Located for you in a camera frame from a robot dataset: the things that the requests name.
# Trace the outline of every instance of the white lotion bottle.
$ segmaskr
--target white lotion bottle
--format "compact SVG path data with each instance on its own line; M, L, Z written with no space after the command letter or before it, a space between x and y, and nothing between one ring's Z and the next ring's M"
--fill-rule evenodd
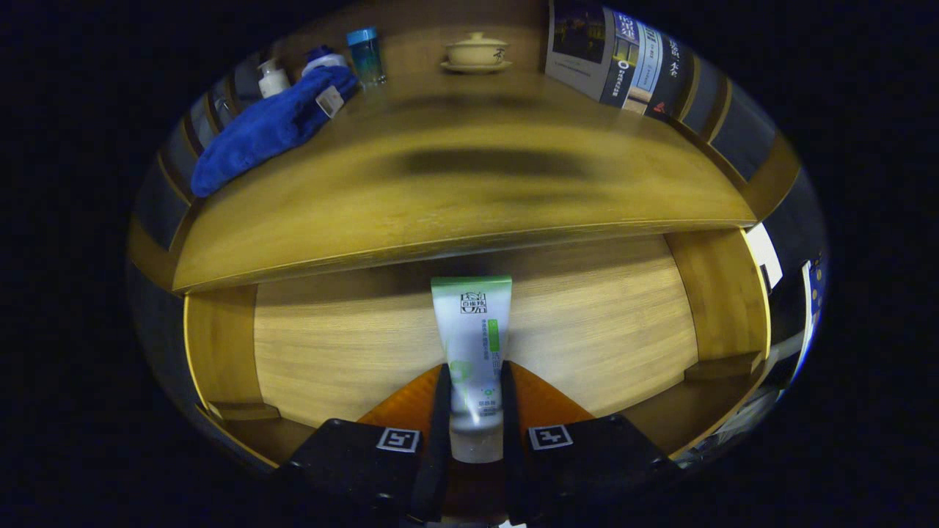
M260 86L261 96L264 97L264 99L277 95L290 88L290 81L287 79L286 72L277 69L276 59L272 58L269 61L263 62L261 66L257 68L261 70L262 75L257 85Z
M435 277L431 291L453 383L453 456L471 464L501 460L500 373L508 344L512 277Z

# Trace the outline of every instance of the towel tag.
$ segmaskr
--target towel tag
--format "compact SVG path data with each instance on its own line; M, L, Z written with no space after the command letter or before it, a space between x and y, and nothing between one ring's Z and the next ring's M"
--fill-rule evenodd
M343 107L343 104L346 104L343 101L343 96L339 95L339 90L335 86L330 86L323 90L323 93L316 96L316 104L323 109L323 112L326 112L326 115L332 119L336 115L336 112L339 112L339 109Z

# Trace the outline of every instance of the saucer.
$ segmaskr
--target saucer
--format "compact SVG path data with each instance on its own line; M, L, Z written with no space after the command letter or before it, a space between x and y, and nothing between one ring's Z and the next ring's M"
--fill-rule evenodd
M450 64L450 61L441 62L440 65L450 71L462 71L463 73L491 73L493 71L502 71L512 66L512 63L503 60L499 64L490 64L488 66L457 66Z

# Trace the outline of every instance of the teacup lid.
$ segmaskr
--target teacup lid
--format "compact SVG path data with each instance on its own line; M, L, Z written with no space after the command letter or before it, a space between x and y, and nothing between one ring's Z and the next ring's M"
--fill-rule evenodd
M508 46L508 42L504 42L498 39L487 39L483 37L482 31L477 31L475 33L469 34L469 39L460 40L459 42L454 42L452 44L447 44L447 47L450 46Z

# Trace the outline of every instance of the blue bottle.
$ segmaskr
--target blue bottle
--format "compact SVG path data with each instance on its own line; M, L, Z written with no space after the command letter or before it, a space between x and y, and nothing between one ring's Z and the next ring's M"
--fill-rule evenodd
M365 86L380 85L385 82L385 71L381 67L378 53L378 32L375 27L366 27L346 35L352 63L356 74Z

